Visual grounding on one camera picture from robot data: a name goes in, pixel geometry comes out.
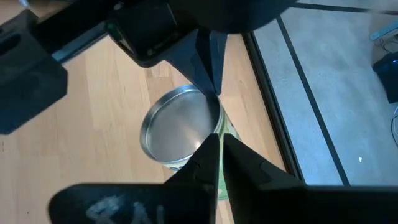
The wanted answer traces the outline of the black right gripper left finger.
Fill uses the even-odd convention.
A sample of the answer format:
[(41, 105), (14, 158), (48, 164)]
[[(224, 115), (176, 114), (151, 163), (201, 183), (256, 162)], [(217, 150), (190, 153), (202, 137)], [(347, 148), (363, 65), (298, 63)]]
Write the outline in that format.
[(215, 224), (220, 140), (210, 134), (163, 184), (69, 186), (48, 205), (52, 224)]

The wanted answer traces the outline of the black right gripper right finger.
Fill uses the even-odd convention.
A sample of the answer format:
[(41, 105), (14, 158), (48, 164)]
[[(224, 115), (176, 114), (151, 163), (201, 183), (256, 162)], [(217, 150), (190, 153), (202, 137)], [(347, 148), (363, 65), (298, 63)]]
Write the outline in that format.
[(231, 134), (223, 174), (237, 224), (398, 224), (398, 187), (307, 185)]

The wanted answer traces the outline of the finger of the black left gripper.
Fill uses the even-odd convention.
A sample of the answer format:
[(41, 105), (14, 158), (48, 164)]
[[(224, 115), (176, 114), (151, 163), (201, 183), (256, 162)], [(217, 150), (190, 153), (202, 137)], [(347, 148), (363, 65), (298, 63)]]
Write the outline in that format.
[(216, 31), (210, 33), (211, 81), (216, 95), (221, 94), (226, 41), (227, 34)]
[[(110, 36), (107, 19), (113, 10), (63, 9), (40, 20), (26, 9), (0, 25), (0, 134), (12, 133), (67, 94), (63, 64)], [(194, 27), (195, 41), (162, 61), (211, 95), (212, 31)]]

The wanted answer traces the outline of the green pears tin can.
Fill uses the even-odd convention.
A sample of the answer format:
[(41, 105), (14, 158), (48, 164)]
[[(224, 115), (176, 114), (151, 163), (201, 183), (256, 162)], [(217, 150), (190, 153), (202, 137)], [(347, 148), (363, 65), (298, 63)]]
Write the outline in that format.
[(152, 160), (174, 174), (212, 133), (223, 145), (225, 134), (239, 134), (217, 96), (205, 96), (194, 85), (180, 86), (162, 96), (147, 112), (140, 144)]

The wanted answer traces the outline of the black computer tower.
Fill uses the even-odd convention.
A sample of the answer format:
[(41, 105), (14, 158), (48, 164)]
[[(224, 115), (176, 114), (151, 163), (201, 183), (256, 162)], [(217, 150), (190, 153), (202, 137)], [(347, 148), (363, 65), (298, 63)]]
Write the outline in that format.
[(398, 52), (388, 53), (373, 65), (389, 103), (398, 102)]

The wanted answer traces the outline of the pale flat panel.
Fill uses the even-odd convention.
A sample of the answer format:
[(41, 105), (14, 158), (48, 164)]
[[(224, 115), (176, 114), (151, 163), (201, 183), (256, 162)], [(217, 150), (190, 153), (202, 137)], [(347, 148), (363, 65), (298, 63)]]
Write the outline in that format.
[(390, 23), (388, 26), (383, 27), (382, 29), (379, 29), (372, 34), (369, 35), (369, 39), (371, 41), (377, 40), (380, 37), (398, 29), (398, 21), (394, 21)]

